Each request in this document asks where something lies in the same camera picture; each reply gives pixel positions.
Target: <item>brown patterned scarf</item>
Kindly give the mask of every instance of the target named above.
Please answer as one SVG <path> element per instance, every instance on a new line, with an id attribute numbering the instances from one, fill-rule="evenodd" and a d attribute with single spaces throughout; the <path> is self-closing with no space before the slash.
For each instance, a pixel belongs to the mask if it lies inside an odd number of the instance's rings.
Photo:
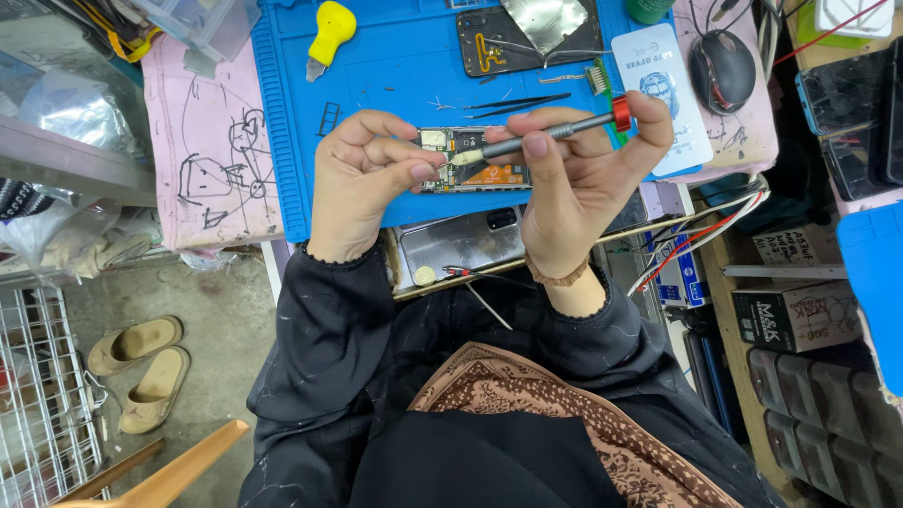
<path id="1" fill-rule="evenodd" d="M 583 417 L 596 455 L 628 506 L 740 508 L 721 488 L 649 435 L 611 402 L 578 390 L 528 359 L 466 343 L 439 368 L 408 410 L 476 414 L 526 411 Z"/>

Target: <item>fingernail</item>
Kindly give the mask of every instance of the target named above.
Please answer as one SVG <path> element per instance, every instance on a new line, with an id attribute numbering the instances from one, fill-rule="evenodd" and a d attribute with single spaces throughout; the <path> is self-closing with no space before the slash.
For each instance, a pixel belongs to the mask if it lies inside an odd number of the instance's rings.
<path id="1" fill-rule="evenodd" d="M 435 173 L 436 170 L 428 164 L 419 164 L 411 168 L 411 176 L 413 176 L 417 182 L 425 182 Z"/>
<path id="2" fill-rule="evenodd" d="M 549 145 L 540 134 L 530 134 L 524 137 L 524 151 L 531 157 L 545 157 L 549 153 Z"/>

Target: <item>smartphone motherboard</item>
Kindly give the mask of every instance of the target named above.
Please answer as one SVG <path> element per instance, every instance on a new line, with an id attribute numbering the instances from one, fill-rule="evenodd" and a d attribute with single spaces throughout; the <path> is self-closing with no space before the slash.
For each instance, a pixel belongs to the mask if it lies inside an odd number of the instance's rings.
<path id="1" fill-rule="evenodd" d="M 429 127 L 419 129 L 414 142 L 426 150 L 443 152 L 451 159 L 486 145 L 486 127 Z M 439 169 L 438 182 L 424 182 L 422 193 L 463 193 L 473 191 L 519 191 L 533 187 L 525 165 L 490 165 L 478 161 L 468 165 L 446 165 Z"/>

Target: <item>slipper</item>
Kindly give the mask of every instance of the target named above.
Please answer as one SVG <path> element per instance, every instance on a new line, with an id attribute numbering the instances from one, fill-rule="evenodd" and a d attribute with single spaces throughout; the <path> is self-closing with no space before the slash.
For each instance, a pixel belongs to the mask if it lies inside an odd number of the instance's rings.
<path id="1" fill-rule="evenodd" d="M 144 434 L 159 427 L 169 416 L 190 365 L 191 357 L 181 347 L 160 351 L 138 386 L 128 392 L 119 417 L 119 430 Z"/>
<path id="2" fill-rule="evenodd" d="M 117 330 L 94 344 L 88 355 L 88 369 L 98 376 L 112 376 L 135 365 L 142 358 L 178 343 L 182 322 L 163 315 L 147 323 Z"/>

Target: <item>concrete floor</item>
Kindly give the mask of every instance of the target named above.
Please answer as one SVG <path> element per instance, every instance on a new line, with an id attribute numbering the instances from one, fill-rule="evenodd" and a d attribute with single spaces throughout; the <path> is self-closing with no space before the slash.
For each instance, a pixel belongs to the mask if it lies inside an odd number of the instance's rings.
<path id="1" fill-rule="evenodd" d="M 102 445 L 111 464 L 166 438 L 163 452 L 117 480 L 113 494 L 140 483 L 230 419 L 254 426 L 245 398 L 275 338 L 275 303 L 262 263 L 244 259 L 228 271 L 208 273 L 182 264 L 148 268 L 87 280 L 81 287 L 63 288 L 63 294 L 86 360 L 94 343 L 119 328 L 166 314 L 178 316 L 184 325 L 178 345 L 191 355 L 191 367 L 165 423 L 147 435 L 124 434 L 117 428 L 115 402 L 103 407 L 109 440 Z M 100 381 L 123 400 L 149 365 L 144 360 Z M 172 506 L 235 506 L 251 462 L 249 432 Z"/>

